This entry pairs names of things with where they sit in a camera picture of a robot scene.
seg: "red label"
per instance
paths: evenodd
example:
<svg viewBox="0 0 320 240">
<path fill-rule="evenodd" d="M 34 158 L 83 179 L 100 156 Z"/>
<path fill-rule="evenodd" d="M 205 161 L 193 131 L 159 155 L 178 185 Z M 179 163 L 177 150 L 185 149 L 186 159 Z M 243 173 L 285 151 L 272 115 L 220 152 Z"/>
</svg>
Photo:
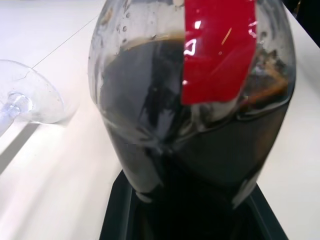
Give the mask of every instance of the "red label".
<svg viewBox="0 0 320 240">
<path fill-rule="evenodd" d="M 255 0 L 185 0 L 182 103 L 235 99 L 256 51 Z"/>
</svg>

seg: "red tape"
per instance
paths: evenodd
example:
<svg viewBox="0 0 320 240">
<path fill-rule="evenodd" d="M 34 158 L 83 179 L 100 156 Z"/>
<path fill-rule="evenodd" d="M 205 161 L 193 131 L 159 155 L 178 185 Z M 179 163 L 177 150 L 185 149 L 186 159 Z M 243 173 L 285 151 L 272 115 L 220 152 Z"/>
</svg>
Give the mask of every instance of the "red tape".
<svg viewBox="0 0 320 240">
<path fill-rule="evenodd" d="M 182 103 L 235 99 L 256 51 L 254 0 L 185 0 Z"/>
</svg>

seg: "black base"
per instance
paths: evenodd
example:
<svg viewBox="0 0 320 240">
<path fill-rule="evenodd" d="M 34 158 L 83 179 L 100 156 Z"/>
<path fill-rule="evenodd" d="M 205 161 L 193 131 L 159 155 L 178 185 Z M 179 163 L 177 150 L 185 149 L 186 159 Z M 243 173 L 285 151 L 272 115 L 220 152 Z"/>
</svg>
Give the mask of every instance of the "black base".
<svg viewBox="0 0 320 240">
<path fill-rule="evenodd" d="M 232 233 L 228 232 L 228 237 L 216 235 L 215 239 L 288 239 L 258 186 L 237 208 L 231 222 Z M 212 236 L 214 234 L 211 232 L 210 237 L 205 239 L 212 239 Z M 201 235 L 192 239 L 203 240 L 204 238 Z M 144 208 L 123 172 L 113 184 L 100 240 L 154 240 L 146 221 Z"/>
</svg>

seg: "glass stem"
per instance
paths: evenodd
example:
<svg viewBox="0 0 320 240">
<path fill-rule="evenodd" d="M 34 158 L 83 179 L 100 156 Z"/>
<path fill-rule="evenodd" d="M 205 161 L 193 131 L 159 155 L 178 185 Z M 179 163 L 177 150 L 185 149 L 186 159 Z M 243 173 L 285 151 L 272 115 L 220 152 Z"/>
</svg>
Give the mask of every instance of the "glass stem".
<svg viewBox="0 0 320 240">
<path fill-rule="evenodd" d="M 19 114 L 20 109 L 10 103 L 6 103 L 2 107 L 0 110 L 0 137 L 7 131 Z"/>
<path fill-rule="evenodd" d="M 32 102 L 23 94 L 9 94 L 7 103 L 0 109 L 0 137 L 7 131 L 16 117 L 33 108 Z"/>
</svg>

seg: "dark liquid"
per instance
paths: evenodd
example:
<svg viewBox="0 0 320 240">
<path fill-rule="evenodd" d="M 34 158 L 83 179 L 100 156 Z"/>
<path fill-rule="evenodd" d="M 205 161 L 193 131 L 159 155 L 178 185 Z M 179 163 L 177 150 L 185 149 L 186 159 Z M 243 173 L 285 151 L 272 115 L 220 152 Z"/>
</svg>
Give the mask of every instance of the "dark liquid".
<svg viewBox="0 0 320 240">
<path fill-rule="evenodd" d="M 212 214 L 224 219 L 233 199 L 250 191 L 243 183 L 255 183 L 288 103 L 250 121 L 232 118 L 206 133 L 194 130 L 181 140 L 182 127 L 192 121 L 190 106 L 181 104 L 183 52 L 182 39 L 122 51 L 103 73 L 100 105 L 126 177 L 156 216 L 151 222 L 183 218 L 186 228 L 205 232 Z"/>
</svg>

